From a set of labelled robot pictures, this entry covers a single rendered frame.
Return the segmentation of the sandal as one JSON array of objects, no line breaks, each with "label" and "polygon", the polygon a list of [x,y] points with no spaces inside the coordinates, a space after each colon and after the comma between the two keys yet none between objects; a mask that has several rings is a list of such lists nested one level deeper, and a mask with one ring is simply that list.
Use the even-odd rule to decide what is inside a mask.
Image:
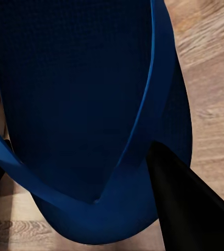
[{"label": "sandal", "polygon": [[164,0],[0,0],[0,166],[86,245],[158,217],[152,140],[188,167],[191,112]]}]

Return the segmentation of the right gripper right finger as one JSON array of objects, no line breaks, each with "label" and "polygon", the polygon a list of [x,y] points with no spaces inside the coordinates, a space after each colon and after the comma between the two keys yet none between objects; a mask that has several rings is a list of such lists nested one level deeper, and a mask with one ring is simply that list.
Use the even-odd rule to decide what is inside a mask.
[{"label": "right gripper right finger", "polygon": [[145,155],[166,251],[224,251],[224,200],[166,145]]}]

